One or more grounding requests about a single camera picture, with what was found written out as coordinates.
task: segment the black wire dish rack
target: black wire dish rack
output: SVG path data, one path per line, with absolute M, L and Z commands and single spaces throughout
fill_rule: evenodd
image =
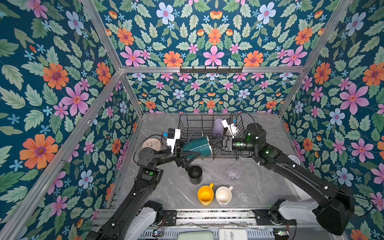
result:
M 221 149 L 223 141 L 219 141 L 216 144 L 211 144 L 214 140 L 214 137 L 212 136 L 212 130 L 214 126 L 214 122 L 216 119 L 227 119 L 230 118 L 230 114 L 181 114 L 179 117 L 179 127 L 181 137 L 189 139 L 190 141 L 195 140 L 199 137 L 201 137 L 202 131 L 204 136 L 208 136 L 210 145 L 212 147 L 212 155 L 205 157 L 208 159 L 215 159 L 215 158 L 235 158 L 236 160 L 239 158 L 239 156 L 251 156 L 251 152 L 238 152 L 238 151 L 231 151 L 226 152 Z M 245 129 L 243 125 L 243 120 L 241 118 L 241 115 L 237 117 L 235 125 L 237 126 L 238 133 L 236 137 L 244 137 L 245 135 Z

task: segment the yellow mug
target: yellow mug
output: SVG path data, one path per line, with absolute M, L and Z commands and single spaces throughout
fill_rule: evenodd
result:
M 197 197 L 201 205 L 207 207 L 211 205 L 212 200 L 214 199 L 214 184 L 211 183 L 209 186 L 202 186 L 197 192 Z

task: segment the metal wire handle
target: metal wire handle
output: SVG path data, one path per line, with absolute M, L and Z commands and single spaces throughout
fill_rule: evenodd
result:
M 189 136 L 188 142 L 189 142 L 189 140 L 191 139 L 192 134 L 193 134 L 194 132 L 196 132 L 196 131 L 201 131 L 201 136 L 204 136 L 204 135 L 203 135 L 203 130 L 201 130 L 201 129 L 197 129 L 197 130 L 195 130 L 195 131 L 193 131 L 193 132 L 191 133 L 191 135 Z

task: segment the cream mug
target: cream mug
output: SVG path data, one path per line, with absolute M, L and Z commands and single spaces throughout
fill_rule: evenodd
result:
M 233 189 L 233 186 L 230 186 L 229 188 L 228 187 L 219 187 L 216 190 L 216 200 L 220 205 L 224 206 L 231 201 L 232 189 Z

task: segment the clock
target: clock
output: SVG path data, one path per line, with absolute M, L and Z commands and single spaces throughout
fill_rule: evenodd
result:
M 159 139 L 157 139 L 157 138 L 150 138 L 150 139 L 146 140 L 143 143 L 142 148 L 150 147 L 153 150 L 160 151 L 161 150 L 161 145 L 162 144 L 161 144 L 161 141 Z

